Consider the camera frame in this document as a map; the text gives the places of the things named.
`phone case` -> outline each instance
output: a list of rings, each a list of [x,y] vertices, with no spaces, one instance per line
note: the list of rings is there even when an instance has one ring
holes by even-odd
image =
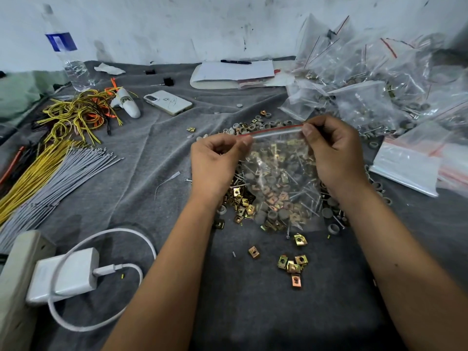
[[[177,97],[166,91],[157,91],[143,97],[146,102],[153,105],[171,116],[177,116],[193,106],[192,102],[186,101],[183,98]]]

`green cloth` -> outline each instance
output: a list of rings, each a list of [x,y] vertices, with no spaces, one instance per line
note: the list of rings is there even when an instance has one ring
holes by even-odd
[[[64,71],[29,71],[0,78],[0,123],[16,127],[42,97],[54,92],[53,85],[69,82]]]

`white power adapter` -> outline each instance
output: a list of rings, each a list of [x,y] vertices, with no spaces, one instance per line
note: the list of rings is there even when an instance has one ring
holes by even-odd
[[[50,281],[59,261],[65,255],[39,260],[36,263],[26,295],[26,303],[32,306],[47,304]],[[99,253],[95,248],[73,252],[60,269],[55,284],[54,302],[61,301],[97,287],[97,276],[93,274],[99,265]]]

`black pen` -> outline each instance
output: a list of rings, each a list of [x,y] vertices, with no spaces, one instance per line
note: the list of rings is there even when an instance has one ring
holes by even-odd
[[[244,64],[244,65],[249,65],[252,64],[250,61],[242,61],[242,60],[226,60],[223,59],[221,60],[222,63],[229,63],[229,64]]]

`blue bottle label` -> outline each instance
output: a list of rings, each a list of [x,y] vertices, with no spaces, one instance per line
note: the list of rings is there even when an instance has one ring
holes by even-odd
[[[75,42],[73,41],[70,33],[55,33],[45,35],[49,42],[52,44],[54,51],[73,51],[77,50]]]

